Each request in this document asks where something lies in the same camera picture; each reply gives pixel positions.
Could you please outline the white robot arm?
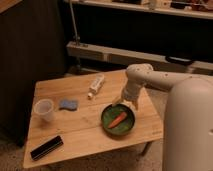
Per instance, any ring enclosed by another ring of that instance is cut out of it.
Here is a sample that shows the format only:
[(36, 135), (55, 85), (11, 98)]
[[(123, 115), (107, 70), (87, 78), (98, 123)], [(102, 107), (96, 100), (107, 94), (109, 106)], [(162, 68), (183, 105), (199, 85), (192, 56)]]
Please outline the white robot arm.
[(169, 92), (162, 170), (213, 171), (213, 76), (156, 71), (149, 64), (128, 66), (126, 76), (114, 104), (137, 105), (145, 85)]

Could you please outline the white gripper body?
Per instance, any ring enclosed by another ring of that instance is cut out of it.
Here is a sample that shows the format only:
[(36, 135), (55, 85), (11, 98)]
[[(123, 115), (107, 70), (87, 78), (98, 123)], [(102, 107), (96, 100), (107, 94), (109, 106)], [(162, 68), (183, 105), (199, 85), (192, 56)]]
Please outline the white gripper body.
[(137, 84), (126, 84), (122, 90), (121, 97), (123, 100), (136, 104), (140, 95), (141, 86)]

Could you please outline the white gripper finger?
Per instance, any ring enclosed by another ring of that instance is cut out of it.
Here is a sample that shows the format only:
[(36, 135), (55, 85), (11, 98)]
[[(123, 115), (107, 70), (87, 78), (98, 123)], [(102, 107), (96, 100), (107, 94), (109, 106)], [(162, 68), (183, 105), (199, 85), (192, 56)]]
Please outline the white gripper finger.
[(121, 103), (121, 102), (122, 102), (121, 96), (117, 96), (117, 97), (112, 101), (112, 106), (115, 106), (115, 105), (117, 105), (117, 104), (119, 104), (119, 103)]
[(138, 102), (137, 101), (133, 101), (132, 104), (133, 104), (134, 108), (136, 110), (138, 110)]

